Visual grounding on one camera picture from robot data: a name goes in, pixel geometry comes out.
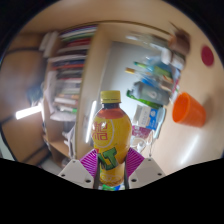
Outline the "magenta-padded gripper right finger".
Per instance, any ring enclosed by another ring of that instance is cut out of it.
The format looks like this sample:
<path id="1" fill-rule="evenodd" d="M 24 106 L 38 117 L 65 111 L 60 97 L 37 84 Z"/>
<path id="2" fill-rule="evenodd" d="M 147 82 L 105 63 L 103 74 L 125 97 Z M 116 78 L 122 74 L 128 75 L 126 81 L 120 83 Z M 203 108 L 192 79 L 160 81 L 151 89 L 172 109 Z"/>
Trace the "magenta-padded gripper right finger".
<path id="1" fill-rule="evenodd" d="M 153 158 L 144 158 L 135 149 L 129 149 L 125 158 L 125 189 L 140 188 L 164 176 L 165 173 Z"/>

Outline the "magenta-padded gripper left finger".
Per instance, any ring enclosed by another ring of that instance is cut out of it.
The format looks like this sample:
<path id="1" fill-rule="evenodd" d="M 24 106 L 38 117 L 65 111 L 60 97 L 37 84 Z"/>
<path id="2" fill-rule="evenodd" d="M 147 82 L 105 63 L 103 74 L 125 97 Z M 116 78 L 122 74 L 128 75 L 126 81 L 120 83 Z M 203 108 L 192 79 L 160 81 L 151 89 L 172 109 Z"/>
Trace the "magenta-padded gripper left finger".
<path id="1" fill-rule="evenodd" d="M 58 176 L 83 188 L 97 189 L 99 174 L 98 155 L 93 149 L 80 160 L 72 159 Z"/>

